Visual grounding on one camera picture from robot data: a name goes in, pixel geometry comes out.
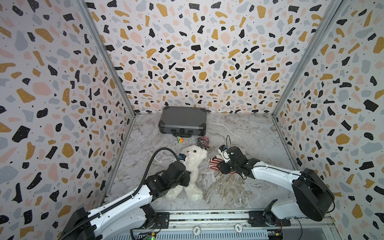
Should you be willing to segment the red white striped knit sweater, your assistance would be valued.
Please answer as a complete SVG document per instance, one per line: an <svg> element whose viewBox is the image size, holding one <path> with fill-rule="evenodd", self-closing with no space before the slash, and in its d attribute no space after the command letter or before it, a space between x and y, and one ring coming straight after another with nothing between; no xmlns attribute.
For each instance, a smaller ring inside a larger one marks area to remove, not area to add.
<svg viewBox="0 0 384 240"><path fill-rule="evenodd" d="M210 158L209 159L209 167L210 167L210 169L217 170L224 175L235 174L232 167L219 157Z"/></svg>

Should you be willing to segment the white teddy bear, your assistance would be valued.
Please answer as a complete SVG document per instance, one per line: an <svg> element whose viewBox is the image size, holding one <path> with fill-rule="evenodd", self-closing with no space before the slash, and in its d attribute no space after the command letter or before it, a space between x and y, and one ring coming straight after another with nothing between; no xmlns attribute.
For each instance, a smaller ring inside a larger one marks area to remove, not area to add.
<svg viewBox="0 0 384 240"><path fill-rule="evenodd" d="M196 145L189 146L182 150L182 154L186 155L185 166L190 172L190 181L187 187L181 185L168 191L166 198L169 200L175 199L183 190L191 201L198 201L203 198L203 191L196 186L196 181L199 176L199 165L203 160L208 159L208 152Z"/></svg>

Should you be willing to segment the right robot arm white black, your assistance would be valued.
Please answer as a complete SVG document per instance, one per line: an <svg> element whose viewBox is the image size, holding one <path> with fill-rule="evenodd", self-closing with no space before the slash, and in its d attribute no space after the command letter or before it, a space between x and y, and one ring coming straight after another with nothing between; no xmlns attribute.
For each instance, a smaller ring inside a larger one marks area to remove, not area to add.
<svg viewBox="0 0 384 240"><path fill-rule="evenodd" d="M293 198L287 200L272 200L264 209L260 223L275 226L278 221L293 217L307 217L320 222L335 208L335 196L311 169L287 170L258 159L247 159L236 146L228 148L222 145L218 152L224 159L217 165L222 174L234 172L244 180L267 181L294 194Z"/></svg>

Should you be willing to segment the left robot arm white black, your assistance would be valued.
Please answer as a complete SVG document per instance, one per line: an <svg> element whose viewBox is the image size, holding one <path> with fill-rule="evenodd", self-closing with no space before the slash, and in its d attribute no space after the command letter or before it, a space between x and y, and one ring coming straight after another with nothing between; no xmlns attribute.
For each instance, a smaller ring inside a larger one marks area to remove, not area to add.
<svg viewBox="0 0 384 240"><path fill-rule="evenodd" d="M109 240L133 229L149 228L156 212L151 202L165 196L177 186L187 187L191 173L181 162L146 177L139 187L99 208L75 211L65 226L62 240Z"/></svg>

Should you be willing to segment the small green orange toy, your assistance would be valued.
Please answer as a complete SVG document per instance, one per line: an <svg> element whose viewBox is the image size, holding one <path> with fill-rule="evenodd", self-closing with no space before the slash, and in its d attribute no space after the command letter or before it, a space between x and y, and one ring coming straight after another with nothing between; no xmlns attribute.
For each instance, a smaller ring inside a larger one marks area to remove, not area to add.
<svg viewBox="0 0 384 240"><path fill-rule="evenodd" d="M183 138L181 138L181 137L177 136L177 142L180 144L180 143L183 143L183 142L184 142L184 140L183 140Z"/></svg>

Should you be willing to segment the bag of toy bricks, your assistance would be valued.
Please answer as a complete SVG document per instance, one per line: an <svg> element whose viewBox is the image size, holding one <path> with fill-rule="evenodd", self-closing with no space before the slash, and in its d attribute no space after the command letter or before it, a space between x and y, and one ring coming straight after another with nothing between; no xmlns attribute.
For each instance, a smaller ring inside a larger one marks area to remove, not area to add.
<svg viewBox="0 0 384 240"><path fill-rule="evenodd" d="M211 149L210 139L208 137L199 136L197 138L197 146L204 150L210 150Z"/></svg>

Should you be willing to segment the dark grey hard case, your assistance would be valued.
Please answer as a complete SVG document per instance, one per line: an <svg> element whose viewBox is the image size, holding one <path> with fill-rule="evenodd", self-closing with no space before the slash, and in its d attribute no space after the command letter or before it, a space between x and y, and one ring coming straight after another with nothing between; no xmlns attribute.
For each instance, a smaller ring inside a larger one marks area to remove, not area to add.
<svg viewBox="0 0 384 240"><path fill-rule="evenodd" d="M164 107L158 123L162 134L190 138L204 136L207 129L207 110L192 107Z"/></svg>

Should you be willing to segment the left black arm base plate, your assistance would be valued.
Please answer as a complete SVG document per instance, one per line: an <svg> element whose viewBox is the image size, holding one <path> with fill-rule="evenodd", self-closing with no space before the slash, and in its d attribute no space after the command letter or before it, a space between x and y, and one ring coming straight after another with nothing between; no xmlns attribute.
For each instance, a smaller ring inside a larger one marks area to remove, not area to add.
<svg viewBox="0 0 384 240"><path fill-rule="evenodd" d="M162 230L168 229L170 224L170 212L157 212L156 216L146 220L138 230Z"/></svg>

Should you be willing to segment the aluminium mounting rail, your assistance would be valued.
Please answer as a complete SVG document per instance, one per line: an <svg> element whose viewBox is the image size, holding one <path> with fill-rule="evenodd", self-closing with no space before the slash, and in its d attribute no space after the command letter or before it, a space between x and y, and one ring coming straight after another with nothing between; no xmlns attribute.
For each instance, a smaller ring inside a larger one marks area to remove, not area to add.
<svg viewBox="0 0 384 240"><path fill-rule="evenodd" d="M304 217L286 218L290 227L252 227L249 211L187 210L170 212L168 229L124 232L109 240L339 240L330 217L316 222Z"/></svg>

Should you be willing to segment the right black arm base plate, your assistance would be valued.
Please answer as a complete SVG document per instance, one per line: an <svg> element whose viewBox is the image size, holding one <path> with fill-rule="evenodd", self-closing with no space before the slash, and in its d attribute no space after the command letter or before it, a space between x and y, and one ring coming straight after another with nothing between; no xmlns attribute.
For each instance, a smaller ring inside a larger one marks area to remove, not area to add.
<svg viewBox="0 0 384 240"><path fill-rule="evenodd" d="M249 211L248 223L252 227L290 227L289 219L278 219L271 211Z"/></svg>

